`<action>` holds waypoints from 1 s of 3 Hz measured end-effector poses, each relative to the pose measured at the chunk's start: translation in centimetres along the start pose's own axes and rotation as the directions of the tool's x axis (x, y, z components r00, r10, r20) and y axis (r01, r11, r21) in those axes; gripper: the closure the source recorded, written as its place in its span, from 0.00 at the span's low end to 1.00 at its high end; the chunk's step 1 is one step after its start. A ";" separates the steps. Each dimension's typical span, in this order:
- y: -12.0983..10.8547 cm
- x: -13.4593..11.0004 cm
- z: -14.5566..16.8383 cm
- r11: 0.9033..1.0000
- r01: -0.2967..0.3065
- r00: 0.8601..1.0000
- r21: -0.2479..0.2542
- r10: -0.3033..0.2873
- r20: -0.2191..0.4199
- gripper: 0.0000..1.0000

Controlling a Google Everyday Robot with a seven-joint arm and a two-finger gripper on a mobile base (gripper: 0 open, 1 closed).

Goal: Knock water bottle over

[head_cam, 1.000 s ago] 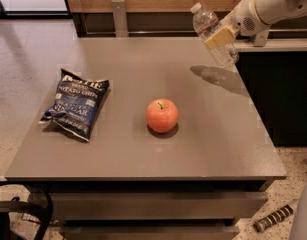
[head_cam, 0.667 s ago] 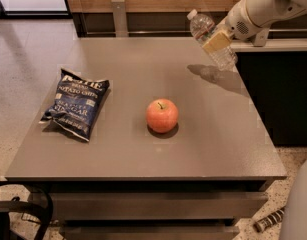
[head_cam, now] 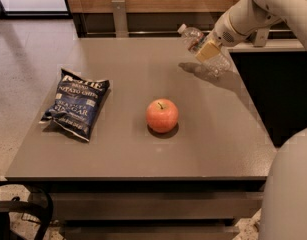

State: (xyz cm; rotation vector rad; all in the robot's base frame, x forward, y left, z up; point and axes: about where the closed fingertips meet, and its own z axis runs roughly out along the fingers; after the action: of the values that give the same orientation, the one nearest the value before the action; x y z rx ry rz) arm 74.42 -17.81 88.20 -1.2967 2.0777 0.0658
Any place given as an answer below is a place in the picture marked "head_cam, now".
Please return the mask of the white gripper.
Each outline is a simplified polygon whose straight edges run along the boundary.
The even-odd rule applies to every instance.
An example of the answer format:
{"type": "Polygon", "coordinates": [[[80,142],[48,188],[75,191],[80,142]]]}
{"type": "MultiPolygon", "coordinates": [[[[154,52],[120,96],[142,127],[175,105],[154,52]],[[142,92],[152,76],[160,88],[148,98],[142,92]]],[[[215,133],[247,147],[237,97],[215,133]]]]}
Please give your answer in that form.
{"type": "Polygon", "coordinates": [[[195,58],[203,63],[220,53],[218,46],[234,47],[246,40],[247,36],[238,33],[231,24],[229,13],[225,12],[209,33],[212,41],[207,41],[199,49],[195,58]]]}

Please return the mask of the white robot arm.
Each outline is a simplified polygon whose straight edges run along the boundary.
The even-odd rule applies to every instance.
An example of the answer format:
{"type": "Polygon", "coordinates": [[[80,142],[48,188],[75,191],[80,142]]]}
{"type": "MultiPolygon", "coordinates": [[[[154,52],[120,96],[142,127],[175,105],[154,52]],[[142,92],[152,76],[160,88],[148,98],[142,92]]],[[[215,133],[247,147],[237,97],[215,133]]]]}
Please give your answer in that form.
{"type": "MultiPolygon", "coordinates": [[[[240,0],[209,38],[232,47],[253,31],[283,21],[307,51],[307,0],[240,0]]],[[[278,150],[267,176],[258,240],[307,240],[307,128],[278,150]]]]}

